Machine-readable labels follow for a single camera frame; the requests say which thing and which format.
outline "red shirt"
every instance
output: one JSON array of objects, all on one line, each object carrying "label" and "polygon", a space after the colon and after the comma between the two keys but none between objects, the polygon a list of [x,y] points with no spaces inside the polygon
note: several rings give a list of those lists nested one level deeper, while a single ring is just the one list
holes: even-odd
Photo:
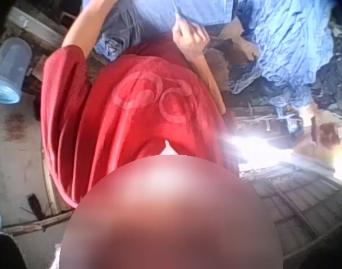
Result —
[{"label": "red shirt", "polygon": [[45,64],[43,147],[72,207],[116,168],[160,154],[165,140],[180,155],[224,165],[219,140],[226,131],[210,93],[166,39],[129,50],[93,85],[77,46],[58,49]]}]

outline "dirt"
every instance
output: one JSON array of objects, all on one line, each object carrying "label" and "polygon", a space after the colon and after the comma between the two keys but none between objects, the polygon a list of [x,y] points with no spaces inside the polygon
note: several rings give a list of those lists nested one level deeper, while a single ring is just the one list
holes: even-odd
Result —
[{"label": "dirt", "polygon": [[25,138],[25,118],[21,113],[11,113],[4,122],[7,136],[5,141],[23,141]]}]

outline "fabric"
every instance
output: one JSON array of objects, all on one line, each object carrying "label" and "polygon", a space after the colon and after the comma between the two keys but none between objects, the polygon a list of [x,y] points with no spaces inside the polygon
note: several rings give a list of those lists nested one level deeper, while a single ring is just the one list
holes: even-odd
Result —
[{"label": "fabric", "polygon": [[240,0],[236,13],[245,29],[243,37],[262,53],[252,68],[247,64],[238,67],[243,70],[238,76],[230,74],[230,91],[238,94],[262,76],[270,82],[267,88],[274,89],[266,95],[271,104],[307,105],[307,84],[315,82],[317,70],[332,57],[327,24],[333,5],[330,0]]},{"label": "fabric", "polygon": [[[83,0],[85,8],[90,0]],[[127,48],[171,31],[175,13],[201,25],[226,24],[232,19],[232,0],[123,0],[107,17],[95,46],[114,61]]]},{"label": "fabric", "polygon": [[116,168],[159,155],[165,141],[180,155],[227,167],[220,146],[225,123],[172,40],[128,53],[93,85],[79,47],[58,49],[45,64],[42,142],[50,174],[72,207]]}]

